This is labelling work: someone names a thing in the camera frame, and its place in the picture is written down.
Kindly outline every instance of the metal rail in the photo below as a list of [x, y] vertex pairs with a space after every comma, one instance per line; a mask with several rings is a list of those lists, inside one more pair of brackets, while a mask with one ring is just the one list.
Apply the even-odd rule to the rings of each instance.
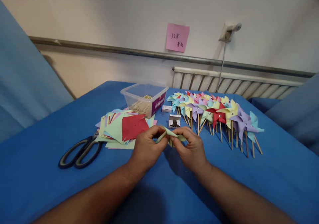
[[[83, 50], [93, 50], [93, 51], [117, 53], [117, 54], [124, 54], [124, 55], [141, 56], [141, 57], [159, 58], [159, 59], [174, 60], [174, 61], [181, 61], [181, 62], [188, 62], [188, 63], [198, 63], [198, 64], [215, 65], [215, 66], [222, 65], [222, 61], [216, 60], [216, 59], [175, 55], [170, 53], [144, 51], [144, 50], [128, 49], [128, 48], [115, 47], [115, 46], [97, 45], [97, 44], [90, 44], [90, 43], [83, 43], [83, 42], [34, 37], [34, 36], [29, 36], [29, 38], [34, 44], [60, 46], [60, 47], [68, 47], [68, 48], [83, 49]], [[229, 61], [224, 62], [224, 67], [245, 69], [245, 70], [273, 73], [273, 74], [282, 74], [282, 75], [289, 75], [289, 76], [296, 76], [296, 77], [303, 77], [303, 78], [311, 78], [312, 76], [315, 75], [314, 73], [310, 73], [310, 72], [265, 67], [265, 66], [259, 66], [259, 65], [253, 65], [253, 64], [229, 62]]]

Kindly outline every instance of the small box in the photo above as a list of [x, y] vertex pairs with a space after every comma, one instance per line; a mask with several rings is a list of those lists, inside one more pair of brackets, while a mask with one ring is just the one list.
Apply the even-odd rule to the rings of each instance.
[[171, 113], [172, 112], [172, 106], [163, 105], [162, 106], [162, 112]]
[[170, 114], [169, 115], [169, 120], [168, 120], [168, 128], [169, 129], [176, 129], [180, 127], [180, 115], [174, 115]]

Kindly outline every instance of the blue curtain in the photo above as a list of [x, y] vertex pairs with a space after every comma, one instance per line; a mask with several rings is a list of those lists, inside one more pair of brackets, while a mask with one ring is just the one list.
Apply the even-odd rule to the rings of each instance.
[[0, 1], [0, 142], [73, 98]]
[[269, 109], [265, 115], [319, 155], [319, 74]]

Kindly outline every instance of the plastic container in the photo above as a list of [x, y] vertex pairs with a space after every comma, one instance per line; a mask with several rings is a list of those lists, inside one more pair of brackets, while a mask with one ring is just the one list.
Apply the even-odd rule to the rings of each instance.
[[154, 83], [137, 83], [121, 90], [127, 107], [137, 113], [151, 118], [165, 101], [168, 86]]

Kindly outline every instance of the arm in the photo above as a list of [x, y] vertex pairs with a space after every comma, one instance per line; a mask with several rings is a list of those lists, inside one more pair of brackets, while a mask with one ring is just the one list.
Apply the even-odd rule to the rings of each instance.
[[188, 141], [184, 146], [177, 138], [170, 137], [184, 165], [233, 223], [294, 223], [271, 202], [212, 166], [206, 159], [202, 139], [189, 128], [173, 132], [182, 134]]
[[130, 160], [92, 186], [54, 207], [34, 223], [105, 223], [155, 164], [167, 145], [165, 136], [158, 144], [153, 137], [164, 133], [153, 126], [141, 133]]

